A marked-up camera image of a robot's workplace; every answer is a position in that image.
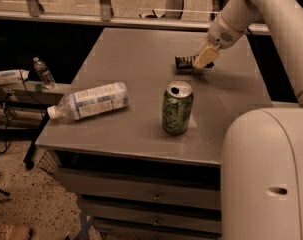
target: green soda can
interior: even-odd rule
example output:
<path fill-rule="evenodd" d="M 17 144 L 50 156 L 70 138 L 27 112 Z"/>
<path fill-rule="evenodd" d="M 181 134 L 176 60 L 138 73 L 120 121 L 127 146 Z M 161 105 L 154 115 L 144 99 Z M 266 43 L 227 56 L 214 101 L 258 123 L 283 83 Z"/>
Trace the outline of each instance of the green soda can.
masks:
<path fill-rule="evenodd" d="M 162 126 L 169 133 L 178 135 L 188 128 L 193 93 L 191 86 L 182 81 L 171 82 L 164 93 Z"/>

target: small clear bottle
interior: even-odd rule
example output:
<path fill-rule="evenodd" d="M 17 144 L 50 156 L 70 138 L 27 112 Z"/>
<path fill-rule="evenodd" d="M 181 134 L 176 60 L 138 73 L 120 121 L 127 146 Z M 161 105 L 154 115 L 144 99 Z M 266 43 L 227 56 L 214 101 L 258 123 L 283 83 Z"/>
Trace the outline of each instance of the small clear bottle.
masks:
<path fill-rule="evenodd" d="M 48 114 L 51 119 L 79 120 L 126 107 L 128 103 L 127 87 L 116 82 L 65 95 L 59 105 L 48 108 Z"/>
<path fill-rule="evenodd" d="M 33 68 L 38 73 L 43 85 L 47 89 L 53 89 L 56 87 L 55 80 L 48 69 L 47 65 L 38 57 L 33 58 Z"/>

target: person's foot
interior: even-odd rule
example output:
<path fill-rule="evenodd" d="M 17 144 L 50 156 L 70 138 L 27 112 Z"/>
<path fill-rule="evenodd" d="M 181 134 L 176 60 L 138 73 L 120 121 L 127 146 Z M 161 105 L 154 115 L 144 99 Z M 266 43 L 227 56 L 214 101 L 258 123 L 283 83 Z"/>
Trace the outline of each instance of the person's foot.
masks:
<path fill-rule="evenodd" d="M 0 240 L 27 240 L 31 233 L 32 229 L 28 226 L 0 224 Z"/>

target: can top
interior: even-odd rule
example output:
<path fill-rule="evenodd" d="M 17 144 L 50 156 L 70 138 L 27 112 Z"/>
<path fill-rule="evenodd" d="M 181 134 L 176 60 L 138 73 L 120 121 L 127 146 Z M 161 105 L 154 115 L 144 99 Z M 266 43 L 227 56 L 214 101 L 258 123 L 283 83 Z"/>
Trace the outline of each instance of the can top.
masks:
<path fill-rule="evenodd" d="M 187 82 L 173 81 L 167 86 L 167 92 L 175 98 L 186 98 L 192 93 L 192 87 Z"/>

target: desk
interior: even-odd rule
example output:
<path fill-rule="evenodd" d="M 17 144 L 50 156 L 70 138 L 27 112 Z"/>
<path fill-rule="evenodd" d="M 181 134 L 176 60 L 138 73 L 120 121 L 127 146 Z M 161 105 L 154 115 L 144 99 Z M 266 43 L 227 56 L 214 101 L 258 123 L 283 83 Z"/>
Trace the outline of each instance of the desk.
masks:
<path fill-rule="evenodd" d="M 240 114 L 271 100 L 245 37 L 215 67 L 178 73 L 174 57 L 196 53 L 205 34 L 106 28 L 73 91 L 123 81 L 129 107 L 76 122 L 50 120 L 36 144 L 58 160 L 57 177 L 78 194 L 97 230 L 146 239 L 215 239 L 221 233 L 221 148 Z M 194 93 L 190 125 L 161 126 L 168 83 Z"/>

